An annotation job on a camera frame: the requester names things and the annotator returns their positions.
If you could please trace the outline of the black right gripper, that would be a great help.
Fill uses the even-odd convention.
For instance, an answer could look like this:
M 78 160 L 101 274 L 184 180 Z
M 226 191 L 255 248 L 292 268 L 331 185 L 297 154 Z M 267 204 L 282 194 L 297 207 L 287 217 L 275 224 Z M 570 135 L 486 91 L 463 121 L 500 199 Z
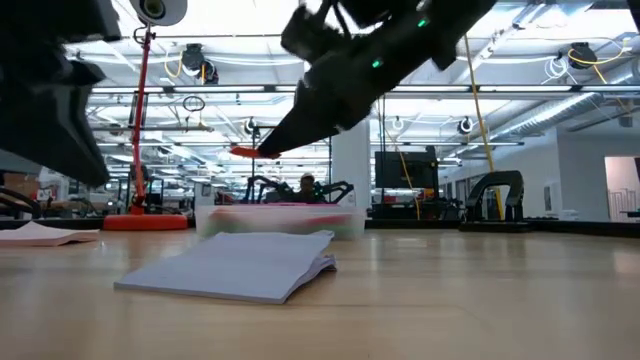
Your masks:
M 425 62 L 425 13 L 385 14 L 382 25 L 352 36 L 328 26 L 323 8 L 297 8 L 282 31 L 282 47 L 310 64 L 294 104 L 257 147 L 260 157 L 281 153 L 350 130 L 371 103 Z

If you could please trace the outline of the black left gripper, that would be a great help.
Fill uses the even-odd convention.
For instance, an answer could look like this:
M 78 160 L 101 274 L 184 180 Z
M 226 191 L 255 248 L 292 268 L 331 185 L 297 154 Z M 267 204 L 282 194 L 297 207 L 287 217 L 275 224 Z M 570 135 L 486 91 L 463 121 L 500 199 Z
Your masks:
M 99 66 L 71 60 L 58 44 L 1 40 L 1 148 L 97 187 L 109 179 L 88 124 Z

